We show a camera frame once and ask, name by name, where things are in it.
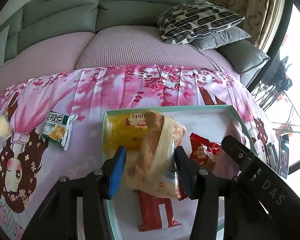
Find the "red round-logo snack packet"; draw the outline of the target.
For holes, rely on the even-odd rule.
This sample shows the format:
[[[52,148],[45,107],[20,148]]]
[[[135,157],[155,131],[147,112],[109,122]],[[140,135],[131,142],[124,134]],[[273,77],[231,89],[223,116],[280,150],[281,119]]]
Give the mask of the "red round-logo snack packet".
[[[191,133],[190,143],[192,152],[189,158],[195,160],[200,168],[211,172],[216,165],[221,144],[195,133]]]

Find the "orange beige snack packet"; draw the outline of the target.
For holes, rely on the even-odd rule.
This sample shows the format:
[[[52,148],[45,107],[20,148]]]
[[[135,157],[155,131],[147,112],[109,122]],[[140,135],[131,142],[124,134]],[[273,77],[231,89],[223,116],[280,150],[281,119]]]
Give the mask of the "orange beige snack packet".
[[[174,161],[174,150],[181,145],[187,129],[154,110],[144,112],[148,132],[144,135],[138,155],[126,164],[123,183],[135,191],[157,198],[181,197]]]

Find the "yellow snack packet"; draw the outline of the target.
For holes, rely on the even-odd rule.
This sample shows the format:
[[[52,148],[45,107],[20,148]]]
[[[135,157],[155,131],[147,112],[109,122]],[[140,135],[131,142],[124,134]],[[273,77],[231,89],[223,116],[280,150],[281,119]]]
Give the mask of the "yellow snack packet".
[[[143,113],[107,116],[108,135],[103,144],[105,151],[124,146],[128,150],[139,150],[148,126]]]

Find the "red wafer packet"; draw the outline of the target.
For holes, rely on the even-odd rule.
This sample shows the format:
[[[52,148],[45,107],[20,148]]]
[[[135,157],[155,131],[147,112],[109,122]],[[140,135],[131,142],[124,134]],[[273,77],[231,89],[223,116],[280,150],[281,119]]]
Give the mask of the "red wafer packet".
[[[170,198],[157,198],[148,193],[138,191],[142,224],[138,226],[140,232],[167,229],[180,226],[175,219]]]

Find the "green walnut cookie packet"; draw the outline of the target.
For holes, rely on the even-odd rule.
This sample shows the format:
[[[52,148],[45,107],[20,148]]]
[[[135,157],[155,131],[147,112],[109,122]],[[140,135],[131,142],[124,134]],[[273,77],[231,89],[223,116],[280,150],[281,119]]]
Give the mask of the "green walnut cookie packet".
[[[50,111],[44,121],[42,137],[60,144],[67,151],[72,134],[72,123],[78,118],[77,114],[65,115]]]

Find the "smartphone on stand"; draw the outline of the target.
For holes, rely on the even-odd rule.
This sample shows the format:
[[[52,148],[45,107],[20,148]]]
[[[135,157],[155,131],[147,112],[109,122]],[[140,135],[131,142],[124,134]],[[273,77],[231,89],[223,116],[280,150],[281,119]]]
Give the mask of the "smartphone on stand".
[[[279,148],[271,142],[266,144],[270,167],[282,178],[287,179],[289,171],[289,134],[279,135]]]

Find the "green rimmed white tray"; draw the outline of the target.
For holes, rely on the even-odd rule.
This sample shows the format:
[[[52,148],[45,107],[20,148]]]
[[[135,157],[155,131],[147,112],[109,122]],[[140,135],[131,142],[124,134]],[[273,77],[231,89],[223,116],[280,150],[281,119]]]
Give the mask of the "green rimmed white tray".
[[[227,130],[234,124],[238,124],[240,132],[245,135],[249,134],[238,113],[230,105],[170,106],[155,107],[154,110],[171,117],[187,128],[187,133],[181,143],[187,154],[191,153],[191,133],[196,133],[211,141],[221,142]],[[181,225],[168,227],[164,208],[159,206],[160,218],[164,220],[163,229],[140,232],[138,225],[141,224],[141,211],[136,193],[121,185],[119,194],[112,200],[108,200],[106,204],[115,239],[189,239],[197,209],[195,200],[173,199],[174,216]]]

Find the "pink floral cartoon blanket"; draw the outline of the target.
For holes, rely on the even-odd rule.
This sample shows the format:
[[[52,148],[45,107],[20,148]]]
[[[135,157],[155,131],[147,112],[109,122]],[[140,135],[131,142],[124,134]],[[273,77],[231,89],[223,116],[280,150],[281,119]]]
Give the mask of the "pink floral cartoon blanket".
[[[277,144],[266,114],[239,79],[216,70],[165,65],[107,66],[29,79],[0,93],[0,115],[12,135],[0,138],[0,226],[21,239],[57,178],[86,176],[101,163],[106,111],[167,106],[232,105],[258,156]],[[77,114],[68,150],[42,137],[50,111]]]

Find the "pale yellow round snack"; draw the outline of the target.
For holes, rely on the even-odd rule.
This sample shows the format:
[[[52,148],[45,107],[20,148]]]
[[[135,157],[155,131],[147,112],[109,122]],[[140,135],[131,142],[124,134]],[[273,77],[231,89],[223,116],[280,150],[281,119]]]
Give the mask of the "pale yellow round snack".
[[[8,138],[12,135],[10,122],[4,115],[0,115],[0,138]]]

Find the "pink sofa seat cover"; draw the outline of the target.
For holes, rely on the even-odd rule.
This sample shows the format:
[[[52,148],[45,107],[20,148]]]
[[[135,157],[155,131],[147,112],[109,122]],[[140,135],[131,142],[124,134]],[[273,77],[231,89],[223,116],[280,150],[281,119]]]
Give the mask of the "pink sofa seat cover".
[[[0,68],[0,93],[11,85],[73,69],[158,64],[217,70],[240,78],[216,50],[190,44],[164,44],[157,28],[117,26],[97,34],[79,32],[39,42]]]

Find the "grey pillow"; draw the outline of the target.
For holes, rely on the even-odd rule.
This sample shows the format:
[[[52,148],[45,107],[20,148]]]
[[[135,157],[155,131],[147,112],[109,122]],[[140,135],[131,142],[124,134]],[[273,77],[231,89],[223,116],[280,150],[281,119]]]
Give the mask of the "grey pillow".
[[[217,49],[246,38],[251,38],[251,36],[243,29],[234,26],[224,31],[214,33],[211,36],[193,40],[190,45],[198,50],[209,50]]]

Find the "black white patterned pillow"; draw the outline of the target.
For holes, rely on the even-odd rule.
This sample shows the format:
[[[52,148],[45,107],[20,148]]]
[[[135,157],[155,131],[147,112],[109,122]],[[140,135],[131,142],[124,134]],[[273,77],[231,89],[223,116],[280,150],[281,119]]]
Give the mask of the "black white patterned pillow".
[[[244,16],[229,9],[196,0],[163,12],[158,19],[158,28],[162,42],[188,44],[232,28],[243,20]]]

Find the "patterned curtain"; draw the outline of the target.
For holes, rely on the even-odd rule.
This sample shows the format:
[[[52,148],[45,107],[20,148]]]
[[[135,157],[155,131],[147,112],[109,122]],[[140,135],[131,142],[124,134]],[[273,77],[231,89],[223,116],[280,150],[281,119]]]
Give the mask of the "patterned curtain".
[[[209,0],[245,19],[238,25],[250,34],[249,42],[267,52],[283,14],[285,0]]]

